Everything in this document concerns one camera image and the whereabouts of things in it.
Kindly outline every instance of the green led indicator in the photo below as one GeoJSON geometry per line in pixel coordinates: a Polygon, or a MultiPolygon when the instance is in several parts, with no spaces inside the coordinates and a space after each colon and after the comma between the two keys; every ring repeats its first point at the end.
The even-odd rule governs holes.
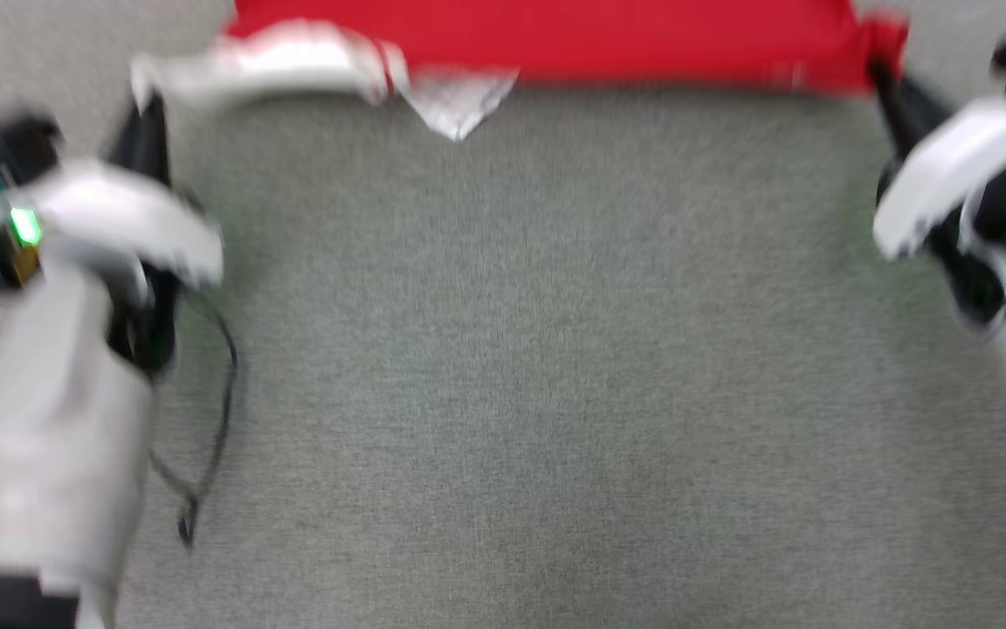
{"type": "Polygon", "coordinates": [[[10,223],[17,235],[17,242],[23,246],[35,247],[41,242],[41,223],[36,219],[32,209],[13,208],[10,211],[10,223]]]}

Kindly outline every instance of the black cable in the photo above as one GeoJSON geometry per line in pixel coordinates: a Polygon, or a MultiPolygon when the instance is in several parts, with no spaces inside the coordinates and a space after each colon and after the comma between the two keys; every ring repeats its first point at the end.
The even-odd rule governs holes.
{"type": "Polygon", "coordinates": [[[170,489],[179,493],[185,501],[184,509],[181,511],[181,518],[176,522],[176,532],[181,537],[185,546],[191,548],[196,535],[196,516],[200,512],[200,504],[208,496],[212,482],[215,482],[215,473],[219,470],[220,461],[223,459],[223,446],[227,443],[228,431],[231,430],[231,399],[235,392],[235,378],[239,374],[239,350],[235,349],[235,339],[231,338],[228,331],[227,322],[219,310],[212,306],[203,295],[188,294],[188,298],[206,315],[215,326],[219,328],[223,340],[227,342],[230,353],[230,363],[228,363],[227,379],[223,382],[223,404],[220,413],[219,427],[215,430],[215,437],[212,440],[212,454],[208,459],[208,468],[204,470],[200,481],[193,485],[179,477],[169,466],[165,465],[156,451],[150,450],[150,465],[155,469],[157,475],[165,481],[170,489]]]}

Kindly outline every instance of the gray surface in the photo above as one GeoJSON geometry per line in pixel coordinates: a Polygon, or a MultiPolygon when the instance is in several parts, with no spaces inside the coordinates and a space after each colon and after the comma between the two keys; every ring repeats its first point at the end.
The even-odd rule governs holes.
{"type": "MultiPolygon", "coordinates": [[[[916,4],[915,66],[991,89],[1006,3],[916,4]]],[[[226,11],[0,0],[0,103],[95,150],[129,53],[226,11]]],[[[123,625],[1006,626],[1006,398],[870,244],[886,152],[866,104],[710,91],[523,91],[462,146],[176,111],[247,370],[195,553],[151,479],[123,625]]],[[[223,353],[183,331],[191,472],[223,353]]]]}

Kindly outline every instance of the red and white garment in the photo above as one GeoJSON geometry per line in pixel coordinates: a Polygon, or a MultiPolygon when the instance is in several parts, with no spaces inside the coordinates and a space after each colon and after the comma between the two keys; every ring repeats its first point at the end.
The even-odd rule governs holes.
{"type": "Polygon", "coordinates": [[[132,81],[200,103],[268,91],[400,93],[461,139],[522,83],[705,83],[870,92],[906,21],[850,0],[235,0],[206,55],[138,56],[132,81]]]}

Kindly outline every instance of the red cloth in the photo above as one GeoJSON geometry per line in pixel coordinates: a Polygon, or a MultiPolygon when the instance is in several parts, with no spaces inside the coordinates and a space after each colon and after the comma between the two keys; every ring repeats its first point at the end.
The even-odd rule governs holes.
{"type": "Polygon", "coordinates": [[[900,16],[850,0],[235,0],[229,36],[331,21],[424,66],[518,68],[520,81],[672,81],[869,92],[871,59],[901,67],[900,16]]]}

